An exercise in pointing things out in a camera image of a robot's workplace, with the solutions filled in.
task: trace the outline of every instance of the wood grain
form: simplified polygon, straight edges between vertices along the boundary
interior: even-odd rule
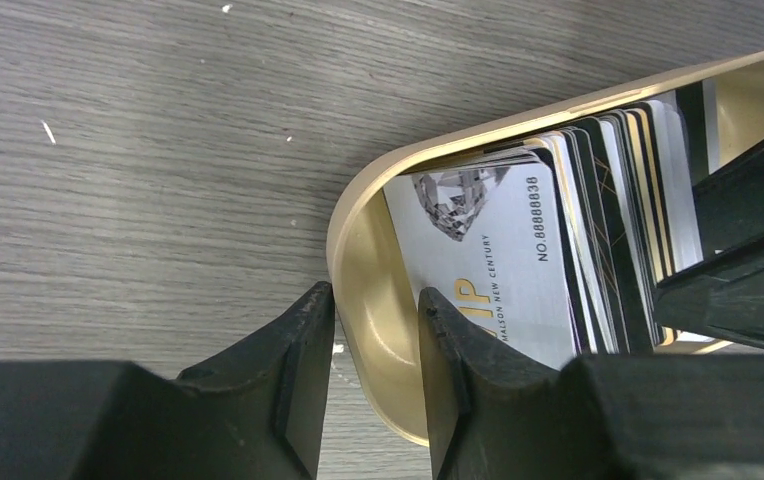
[[[764,49],[747,0],[224,1],[0,0],[0,358],[174,375],[327,277],[382,153]],[[428,478],[335,365],[320,478]]]

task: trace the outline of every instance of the stack of cards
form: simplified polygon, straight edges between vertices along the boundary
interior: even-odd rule
[[[389,182],[415,299],[436,287],[554,368],[581,352],[671,341],[653,322],[653,287],[703,259],[690,158],[715,164],[713,149],[690,151],[686,125],[697,121],[677,93]]]

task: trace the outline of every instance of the white speck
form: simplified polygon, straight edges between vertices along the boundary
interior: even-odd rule
[[[46,122],[43,120],[40,121],[40,123],[43,124],[43,129],[46,130],[46,135],[49,137],[49,141],[52,142],[53,145],[55,145],[55,137],[52,135],[52,129],[49,128],[49,125],[47,125]]]
[[[333,346],[332,350],[335,350],[335,347],[338,347],[338,346],[340,346],[340,347],[343,347],[343,345],[338,345],[338,344],[336,343],[336,344]],[[334,357],[332,358],[332,363],[330,363],[330,364],[329,364],[329,366],[331,366],[331,367],[332,367],[332,371],[333,371],[333,372],[335,372],[335,374],[336,374],[336,375],[338,375],[338,378],[340,378],[341,380],[343,380],[343,381],[344,381],[344,383],[346,383],[347,385],[349,385],[349,386],[351,386],[351,387],[353,387],[353,388],[361,388],[361,385],[359,385],[359,384],[357,384],[357,383],[353,383],[353,382],[351,382],[349,378],[347,378],[347,377],[345,377],[345,376],[341,375],[340,373],[338,373],[338,372],[339,372],[339,371],[341,371],[341,370],[338,368],[338,366],[337,366],[337,365],[335,365],[335,358],[334,358]]]

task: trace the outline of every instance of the white card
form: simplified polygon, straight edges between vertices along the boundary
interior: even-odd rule
[[[579,201],[576,184],[573,179],[573,170],[570,168],[570,152],[568,150],[567,141],[561,133],[549,132],[536,137],[527,138],[524,140],[524,143],[533,147],[546,148],[553,154],[553,160],[556,164],[556,174],[558,175],[559,194],[562,199],[562,209],[565,217],[565,228],[570,236],[574,274],[577,278],[579,296],[582,299],[581,303],[583,311],[581,313],[585,320],[589,348],[592,353],[597,353],[597,344],[594,340],[594,321],[596,319],[605,320],[605,308],[602,306],[602,297],[600,297],[600,309],[598,311],[597,298],[592,298],[592,295],[595,294],[589,292],[588,289],[585,288],[586,283],[590,283],[595,279],[594,262],[587,243],[580,240],[580,238],[585,238],[587,232],[584,223],[582,223],[582,207]],[[589,307],[590,304],[594,305],[594,311],[591,311]],[[606,329],[606,332],[609,331],[611,331],[611,327]]]
[[[662,172],[665,203],[668,210],[674,273],[703,260],[700,229],[691,191],[691,172],[682,121],[674,106],[652,99],[653,124]]]
[[[456,183],[473,184],[473,177],[454,178],[457,172],[400,176],[385,186],[415,302],[423,288],[435,287],[469,320],[559,369],[578,349],[552,170],[526,163],[468,172],[478,173],[477,181],[490,188],[474,187],[467,198],[457,197]],[[427,213],[425,192],[434,192],[429,203],[447,206]],[[471,223],[437,218],[465,200],[479,208],[464,209],[469,214],[456,218],[475,215]]]

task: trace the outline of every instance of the wooden table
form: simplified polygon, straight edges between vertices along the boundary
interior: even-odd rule
[[[0,359],[175,375],[327,277],[386,151],[764,49],[747,0],[224,1],[0,0]],[[337,354],[320,478],[428,477]]]

